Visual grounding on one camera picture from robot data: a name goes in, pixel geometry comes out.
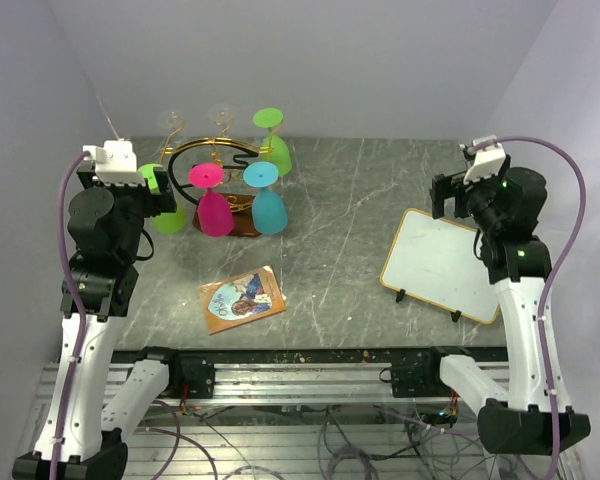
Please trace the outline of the light green plastic wine glass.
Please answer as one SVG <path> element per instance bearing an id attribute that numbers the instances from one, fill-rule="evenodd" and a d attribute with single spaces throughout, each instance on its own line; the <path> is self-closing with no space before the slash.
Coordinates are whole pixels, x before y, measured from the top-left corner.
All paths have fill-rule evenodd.
<path id="1" fill-rule="evenodd" d="M 159 186 L 155 176 L 155 169 L 161 169 L 158 163 L 149 163 L 139 167 L 139 173 L 146 179 L 151 193 L 159 193 Z M 186 215 L 182 207 L 177 204 L 173 213 L 161 213 L 152 218 L 155 230 L 161 234 L 173 234 L 180 231 L 186 225 Z"/>

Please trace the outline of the pink plastic wine glass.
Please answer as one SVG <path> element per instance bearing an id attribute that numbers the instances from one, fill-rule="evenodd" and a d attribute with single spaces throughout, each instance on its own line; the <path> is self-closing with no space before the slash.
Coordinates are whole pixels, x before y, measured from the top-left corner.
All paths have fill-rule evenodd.
<path id="1" fill-rule="evenodd" d="M 214 190 L 222 183 L 223 177 L 223 169 L 215 163 L 196 165 L 188 175 L 194 187 L 205 190 L 199 200 L 197 213 L 201 231 L 211 237 L 226 236 L 234 228 L 229 202 Z"/>

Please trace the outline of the clear wine glass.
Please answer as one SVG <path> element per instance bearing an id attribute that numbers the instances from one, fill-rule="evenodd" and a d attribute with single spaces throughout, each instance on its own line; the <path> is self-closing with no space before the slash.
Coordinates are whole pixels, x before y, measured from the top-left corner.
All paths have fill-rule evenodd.
<path id="1" fill-rule="evenodd" d="M 226 103 L 216 104 L 208 109 L 207 116 L 220 128 L 218 136 L 224 137 L 235 123 L 236 109 Z"/>

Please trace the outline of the blue plastic wine glass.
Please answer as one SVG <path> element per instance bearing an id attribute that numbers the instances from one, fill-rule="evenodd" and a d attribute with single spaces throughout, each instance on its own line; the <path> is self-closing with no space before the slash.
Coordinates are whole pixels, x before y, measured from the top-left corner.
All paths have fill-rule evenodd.
<path id="1" fill-rule="evenodd" d="M 277 167 L 267 161 L 255 162 L 244 171 L 244 182 L 258 190 L 252 203 L 252 218 L 255 229 L 261 234 L 278 234 L 288 224 L 284 201 L 270 189 L 278 178 Z"/>

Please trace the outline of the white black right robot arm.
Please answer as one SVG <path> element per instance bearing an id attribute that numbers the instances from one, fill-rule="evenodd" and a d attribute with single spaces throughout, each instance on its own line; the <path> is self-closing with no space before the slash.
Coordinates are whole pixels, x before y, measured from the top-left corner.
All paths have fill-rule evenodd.
<path id="1" fill-rule="evenodd" d="M 534 233 L 546 181 L 524 167 L 473 183 L 461 173 L 438 175 L 430 196 L 434 218 L 443 217 L 451 199 L 455 216 L 478 227 L 479 257 L 504 322 L 509 382 L 502 388 L 471 356 L 443 353 L 422 369 L 422 387 L 435 396 L 454 390 L 476 414 L 487 452 L 556 456 L 586 438 L 591 425 L 574 411 L 560 378 L 547 290 L 557 266 Z"/>

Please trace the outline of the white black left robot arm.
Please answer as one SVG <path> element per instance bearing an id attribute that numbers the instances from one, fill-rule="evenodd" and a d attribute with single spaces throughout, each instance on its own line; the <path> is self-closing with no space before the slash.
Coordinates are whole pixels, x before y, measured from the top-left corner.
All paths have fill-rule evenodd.
<path id="1" fill-rule="evenodd" d="M 135 268 L 144 223 L 173 213 L 176 200 L 167 172 L 156 166 L 152 182 L 106 185 L 81 167 L 81 192 L 61 203 L 63 238 L 73 255 L 65 272 L 60 310 L 62 351 L 51 405 L 31 452 L 13 465 L 15 479 L 119 479 L 127 442 L 151 403 L 183 387 L 178 354 L 159 347 L 137 360 L 111 400 L 105 388 L 113 350 L 138 280 Z"/>

